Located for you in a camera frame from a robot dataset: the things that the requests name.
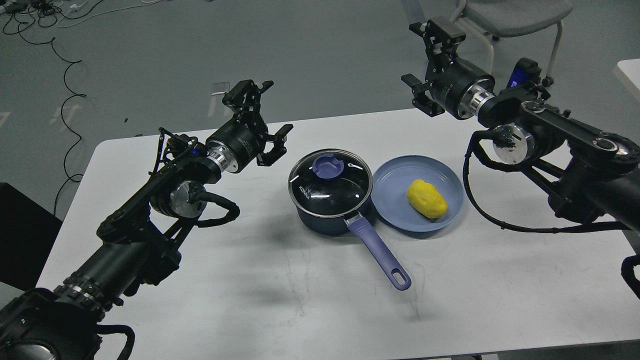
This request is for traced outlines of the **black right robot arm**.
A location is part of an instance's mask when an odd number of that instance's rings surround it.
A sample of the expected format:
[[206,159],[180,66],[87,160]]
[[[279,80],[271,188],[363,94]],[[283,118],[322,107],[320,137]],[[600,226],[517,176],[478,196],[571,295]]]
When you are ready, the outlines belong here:
[[[462,186],[480,215],[522,233],[639,232],[638,144],[550,105],[541,68],[532,59],[519,60],[509,84],[495,92],[494,77],[457,54],[466,34],[454,23],[439,16],[408,28],[422,39],[427,57],[423,80],[413,74],[401,78],[414,107],[430,117],[448,113],[482,125],[471,134],[462,165]],[[524,175],[546,193],[554,215],[574,226],[522,227],[489,215],[471,190],[471,157],[489,169]]]

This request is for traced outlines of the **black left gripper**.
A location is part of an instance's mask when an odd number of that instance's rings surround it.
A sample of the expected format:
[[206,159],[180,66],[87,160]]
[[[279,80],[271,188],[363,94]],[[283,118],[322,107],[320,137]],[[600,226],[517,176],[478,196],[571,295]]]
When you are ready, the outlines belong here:
[[[261,84],[251,79],[241,80],[222,97],[222,104],[233,112],[233,117],[213,132],[205,145],[209,149],[224,146],[231,152],[234,162],[227,167],[227,172],[240,173],[256,157],[258,166],[270,167],[287,153],[285,143],[294,125],[285,124],[274,134],[268,134],[260,114],[261,96],[272,86],[272,80]],[[268,142],[273,146],[265,152]]]

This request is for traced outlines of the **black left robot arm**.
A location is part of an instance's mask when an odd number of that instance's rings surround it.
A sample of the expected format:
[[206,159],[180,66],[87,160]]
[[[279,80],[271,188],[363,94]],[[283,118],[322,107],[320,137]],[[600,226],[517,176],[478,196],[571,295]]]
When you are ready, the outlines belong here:
[[179,268],[179,252],[193,228],[235,221],[240,208],[206,190],[223,173],[240,173],[251,161],[269,167],[287,152],[291,124],[270,134],[261,97],[272,80],[238,82],[222,98],[232,117],[206,141],[159,128],[153,170],[140,189],[98,227],[100,248],[61,285],[35,288],[1,310],[3,360],[93,360],[103,335],[126,340],[119,360],[130,358],[135,331],[104,325],[122,297],[156,286]]

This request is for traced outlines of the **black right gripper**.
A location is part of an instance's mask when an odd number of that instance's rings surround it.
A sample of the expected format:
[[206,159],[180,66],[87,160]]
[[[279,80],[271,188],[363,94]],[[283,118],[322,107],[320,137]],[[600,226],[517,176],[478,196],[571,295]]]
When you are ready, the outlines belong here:
[[492,93],[495,78],[458,57],[457,48],[466,39],[466,32],[443,16],[410,23],[409,30],[423,40],[428,61],[426,83],[411,73],[401,76],[413,94],[412,105],[429,117],[439,116],[445,111],[457,120],[474,116],[470,105],[472,96],[467,92],[479,84]]

